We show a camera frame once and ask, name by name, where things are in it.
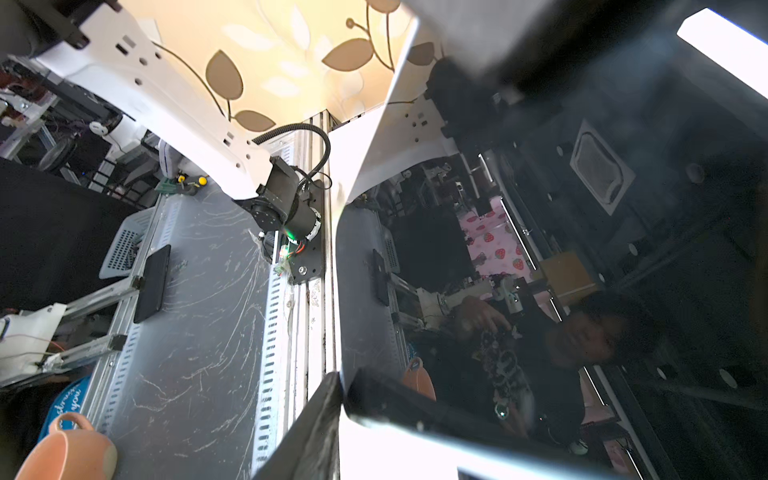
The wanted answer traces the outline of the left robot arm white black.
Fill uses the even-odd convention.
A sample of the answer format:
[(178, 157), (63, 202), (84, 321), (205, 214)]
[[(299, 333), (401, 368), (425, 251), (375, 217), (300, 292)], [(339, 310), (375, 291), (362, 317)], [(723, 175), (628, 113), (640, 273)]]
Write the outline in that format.
[(578, 1), (5, 1), (1, 51), (115, 107), (235, 200), (271, 164), (255, 135), (327, 110), (348, 203), (448, 152), (405, 129), (440, 59), (519, 82), (590, 17)]

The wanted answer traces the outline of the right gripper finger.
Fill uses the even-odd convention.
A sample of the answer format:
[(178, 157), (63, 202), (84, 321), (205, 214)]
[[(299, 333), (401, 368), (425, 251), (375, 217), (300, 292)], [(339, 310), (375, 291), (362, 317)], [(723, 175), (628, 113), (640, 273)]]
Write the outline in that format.
[(342, 404), (340, 375), (330, 372), (253, 479), (333, 479)]

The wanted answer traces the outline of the black phone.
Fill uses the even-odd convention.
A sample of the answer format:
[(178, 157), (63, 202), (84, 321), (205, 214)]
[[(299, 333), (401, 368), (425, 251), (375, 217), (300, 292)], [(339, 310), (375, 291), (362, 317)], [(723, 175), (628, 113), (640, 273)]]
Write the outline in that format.
[(767, 5), (578, 1), (337, 227), (351, 479), (767, 475)]

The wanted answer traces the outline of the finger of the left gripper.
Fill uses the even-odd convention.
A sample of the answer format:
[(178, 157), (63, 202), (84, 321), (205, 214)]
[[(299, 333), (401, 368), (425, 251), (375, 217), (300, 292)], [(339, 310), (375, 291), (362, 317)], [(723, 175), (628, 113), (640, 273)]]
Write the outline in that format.
[(556, 37), (556, 25), (573, 12), (574, 1), (408, 1), (425, 25), (448, 46), (467, 73), (501, 78), (506, 69), (535, 65), (536, 49)]

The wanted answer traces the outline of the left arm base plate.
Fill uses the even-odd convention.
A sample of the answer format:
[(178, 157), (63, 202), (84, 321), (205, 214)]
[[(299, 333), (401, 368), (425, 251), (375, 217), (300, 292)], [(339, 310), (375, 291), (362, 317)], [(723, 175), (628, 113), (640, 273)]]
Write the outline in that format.
[(262, 253), (272, 272), (298, 285), (318, 278), (324, 266), (324, 192), (320, 180), (298, 193), (297, 208), (286, 226), (260, 235)]

